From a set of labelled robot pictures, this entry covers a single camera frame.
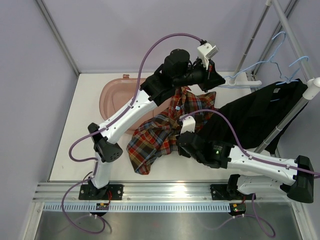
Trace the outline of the red plaid shirt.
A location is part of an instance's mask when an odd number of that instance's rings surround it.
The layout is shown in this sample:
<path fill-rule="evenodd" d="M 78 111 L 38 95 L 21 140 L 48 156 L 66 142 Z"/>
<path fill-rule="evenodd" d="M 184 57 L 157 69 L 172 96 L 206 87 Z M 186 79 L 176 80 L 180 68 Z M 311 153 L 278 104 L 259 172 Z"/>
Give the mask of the red plaid shirt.
<path fill-rule="evenodd" d="M 188 87 L 178 88 L 163 111 L 134 131 L 126 147 L 134 172 L 148 175 L 156 159 L 177 152 L 176 139 L 182 129 L 180 117 L 198 110 L 214 110 L 216 95 L 215 91 L 195 95 Z"/>

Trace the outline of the light blue wire hanger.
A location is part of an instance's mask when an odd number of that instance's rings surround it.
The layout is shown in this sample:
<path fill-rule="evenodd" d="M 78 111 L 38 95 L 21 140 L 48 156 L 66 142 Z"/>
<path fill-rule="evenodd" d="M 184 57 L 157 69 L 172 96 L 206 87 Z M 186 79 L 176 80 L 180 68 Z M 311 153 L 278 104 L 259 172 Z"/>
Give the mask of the light blue wire hanger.
<path fill-rule="evenodd" d="M 280 41 L 280 43 L 277 45 L 277 47 L 275 48 L 274 52 L 270 56 L 270 57 L 273 57 L 274 61 L 275 61 L 275 56 L 276 56 L 279 48 L 283 45 L 283 43 L 285 42 L 285 40 L 287 38 L 287 33 L 285 31 L 280 31 L 276 35 L 274 35 L 271 39 L 275 40 L 278 36 L 283 36 L 283 38 Z M 253 83 L 244 82 L 244 81 L 237 81 L 237 77 L 241 73 L 245 73 L 247 70 L 251 70 L 258 65 L 270 63 L 270 60 L 269 60 L 270 57 L 267 60 L 260 60 L 260 61 L 256 62 L 255 64 L 252 64 L 251 66 L 240 70 L 238 73 L 234 73 L 231 76 L 230 75 L 224 76 L 224 78 L 226 79 L 226 84 L 220 85 L 218 87 L 225 88 L 225 89 L 250 89 L 250 88 L 255 88 L 255 87 L 261 86 L 262 83 L 258 83 L 257 81 L 254 81 Z"/>

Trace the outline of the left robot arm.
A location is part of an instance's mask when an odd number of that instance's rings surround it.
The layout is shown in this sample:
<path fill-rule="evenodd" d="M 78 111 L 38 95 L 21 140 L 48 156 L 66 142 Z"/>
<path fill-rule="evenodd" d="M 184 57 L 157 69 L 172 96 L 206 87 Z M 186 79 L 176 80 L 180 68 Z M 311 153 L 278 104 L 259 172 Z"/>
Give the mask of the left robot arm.
<path fill-rule="evenodd" d="M 190 54 L 186 50 L 172 50 L 163 64 L 138 86 L 137 92 L 126 105 L 105 122 L 88 126 L 98 158 L 93 178 L 88 182 L 89 196 L 100 200 L 107 195 L 111 164 L 123 153 L 118 140 L 142 116 L 174 96 L 179 87 L 198 85 L 202 91 L 207 92 L 226 82 L 217 73 L 212 61 L 218 49 L 199 46 L 197 52 L 197 59 L 191 63 Z"/>

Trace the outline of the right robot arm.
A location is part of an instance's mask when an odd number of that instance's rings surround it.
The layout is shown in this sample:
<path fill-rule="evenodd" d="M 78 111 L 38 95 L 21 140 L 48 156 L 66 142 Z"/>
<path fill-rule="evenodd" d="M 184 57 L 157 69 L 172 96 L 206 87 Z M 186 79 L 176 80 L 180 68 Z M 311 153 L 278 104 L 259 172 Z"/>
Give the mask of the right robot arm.
<path fill-rule="evenodd" d="M 285 194 L 289 199 L 311 204 L 314 201 L 314 172 L 308 157 L 276 158 L 242 150 L 223 141 L 206 142 L 193 132 L 182 133 L 176 144 L 179 153 L 192 157 L 212 169 L 234 169 L 256 176 L 233 174 L 226 192 L 233 199 L 241 195 L 262 193 Z"/>

